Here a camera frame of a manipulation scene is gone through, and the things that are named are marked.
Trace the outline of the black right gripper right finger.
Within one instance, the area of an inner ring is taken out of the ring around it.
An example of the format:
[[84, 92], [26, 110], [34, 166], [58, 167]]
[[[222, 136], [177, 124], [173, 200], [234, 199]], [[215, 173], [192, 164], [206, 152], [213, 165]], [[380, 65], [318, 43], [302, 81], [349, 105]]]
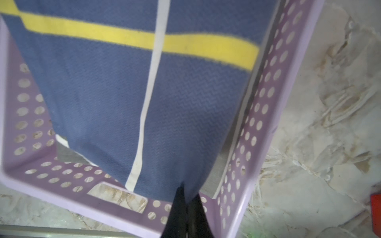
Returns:
[[214, 238], [199, 194], [188, 204], [187, 212], [189, 238]]

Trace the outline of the red block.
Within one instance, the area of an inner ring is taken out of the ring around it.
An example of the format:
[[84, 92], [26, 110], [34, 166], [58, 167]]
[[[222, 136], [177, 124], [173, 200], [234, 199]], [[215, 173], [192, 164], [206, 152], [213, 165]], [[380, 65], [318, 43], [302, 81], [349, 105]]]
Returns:
[[381, 237], [381, 194], [371, 195], [371, 213], [373, 232]]

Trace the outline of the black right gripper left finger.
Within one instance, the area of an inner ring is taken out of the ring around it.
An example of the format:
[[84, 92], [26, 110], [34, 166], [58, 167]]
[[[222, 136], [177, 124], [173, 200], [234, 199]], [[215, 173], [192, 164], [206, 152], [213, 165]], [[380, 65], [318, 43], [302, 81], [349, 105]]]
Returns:
[[184, 195], [184, 186], [180, 186], [172, 204], [167, 224], [161, 238], [187, 237], [187, 205]]

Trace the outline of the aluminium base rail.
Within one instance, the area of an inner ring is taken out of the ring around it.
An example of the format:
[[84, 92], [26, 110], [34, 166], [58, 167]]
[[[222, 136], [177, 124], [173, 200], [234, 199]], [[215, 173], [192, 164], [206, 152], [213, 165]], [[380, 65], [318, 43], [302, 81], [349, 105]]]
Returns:
[[1, 238], [135, 238], [124, 232], [1, 225]]

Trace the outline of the purple plastic basket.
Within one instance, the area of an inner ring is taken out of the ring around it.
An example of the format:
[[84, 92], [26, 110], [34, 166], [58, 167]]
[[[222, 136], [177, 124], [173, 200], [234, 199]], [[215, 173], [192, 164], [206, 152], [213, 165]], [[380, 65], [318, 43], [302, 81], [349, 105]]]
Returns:
[[[233, 158], [216, 199], [202, 197], [217, 238], [236, 236], [280, 116], [291, 93], [323, 1], [286, 1], [274, 42]], [[56, 160], [50, 116], [34, 79], [1, 22], [1, 182], [20, 192], [142, 238], [158, 238], [171, 205], [149, 199], [142, 213], [89, 194], [96, 185], [123, 186], [101, 169]]]

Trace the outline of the navy blue checked pillowcase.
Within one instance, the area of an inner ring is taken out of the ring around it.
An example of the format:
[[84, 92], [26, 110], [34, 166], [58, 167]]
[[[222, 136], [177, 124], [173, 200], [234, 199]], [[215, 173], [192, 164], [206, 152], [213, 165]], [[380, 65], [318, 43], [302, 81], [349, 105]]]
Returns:
[[147, 198], [205, 184], [278, 1], [1, 1], [24, 64], [14, 126]]

